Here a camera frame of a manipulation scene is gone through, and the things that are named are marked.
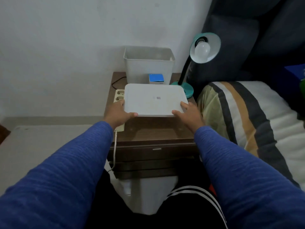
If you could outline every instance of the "teal lamp base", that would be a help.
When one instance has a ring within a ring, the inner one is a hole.
[[[178,85],[178,82],[173,82],[171,85]],[[190,84],[182,83],[181,87],[184,89],[184,93],[185,93],[187,99],[189,99],[193,96],[194,89]]]

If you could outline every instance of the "nightstand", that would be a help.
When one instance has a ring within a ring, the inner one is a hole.
[[[127,84],[125,72],[114,72],[111,83],[116,89]],[[180,73],[173,73],[171,83]],[[107,106],[113,103],[116,89],[110,86]],[[194,98],[188,100],[196,103]],[[108,154],[113,166],[113,146]],[[193,134],[174,117],[136,117],[125,123],[125,130],[117,133],[114,175],[119,179],[162,177],[176,175],[177,161],[198,155]]]

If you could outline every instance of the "lamp shade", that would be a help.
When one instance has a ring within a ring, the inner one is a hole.
[[[221,46],[221,40],[214,33],[200,33],[194,37],[190,48],[190,57],[196,63],[206,63],[215,58]]]

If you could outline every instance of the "desk lamp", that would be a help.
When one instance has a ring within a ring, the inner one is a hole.
[[[187,99],[191,98],[194,93],[193,87],[190,84],[183,82],[190,62],[192,60],[196,63],[211,61],[218,54],[220,46],[220,38],[214,33],[200,33],[194,37],[190,48],[190,55],[185,62],[180,79],[178,82],[172,83],[172,85],[180,85],[183,87]]]

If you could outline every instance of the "striped bedding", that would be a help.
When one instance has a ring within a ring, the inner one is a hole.
[[[297,113],[259,81],[212,82],[197,100],[208,125],[305,191],[305,128]]]

